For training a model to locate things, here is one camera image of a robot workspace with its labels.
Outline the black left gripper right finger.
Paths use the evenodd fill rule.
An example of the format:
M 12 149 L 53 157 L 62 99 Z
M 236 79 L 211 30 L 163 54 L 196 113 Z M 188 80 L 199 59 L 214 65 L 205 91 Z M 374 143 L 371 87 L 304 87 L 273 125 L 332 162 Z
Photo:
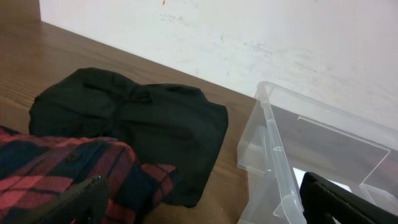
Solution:
M 397 224 L 396 215 L 314 172 L 304 174 L 300 198 L 308 224 Z

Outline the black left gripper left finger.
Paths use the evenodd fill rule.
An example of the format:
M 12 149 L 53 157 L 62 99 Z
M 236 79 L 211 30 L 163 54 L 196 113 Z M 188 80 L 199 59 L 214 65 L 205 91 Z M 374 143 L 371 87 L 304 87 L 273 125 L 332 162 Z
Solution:
M 97 175 L 18 218 L 23 224 L 101 223 L 108 207 L 108 180 Z

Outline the red navy plaid shirt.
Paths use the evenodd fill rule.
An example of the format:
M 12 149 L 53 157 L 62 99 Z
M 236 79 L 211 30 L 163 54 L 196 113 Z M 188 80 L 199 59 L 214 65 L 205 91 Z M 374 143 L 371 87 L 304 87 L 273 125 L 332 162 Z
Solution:
M 1 127 L 1 223 L 96 175 L 110 189 L 102 223 L 139 223 L 181 180 L 174 166 L 142 164 L 113 138 L 37 137 Z

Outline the large black garment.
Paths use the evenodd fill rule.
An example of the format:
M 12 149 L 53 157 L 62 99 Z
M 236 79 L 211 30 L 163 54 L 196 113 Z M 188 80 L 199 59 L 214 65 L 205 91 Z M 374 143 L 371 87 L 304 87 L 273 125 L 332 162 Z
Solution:
M 175 166 L 182 181 L 167 203 L 188 208 L 203 194 L 227 128 L 227 109 L 199 88 L 140 85 L 99 68 L 80 68 L 43 91 L 29 123 L 36 136 L 111 137 L 143 163 Z

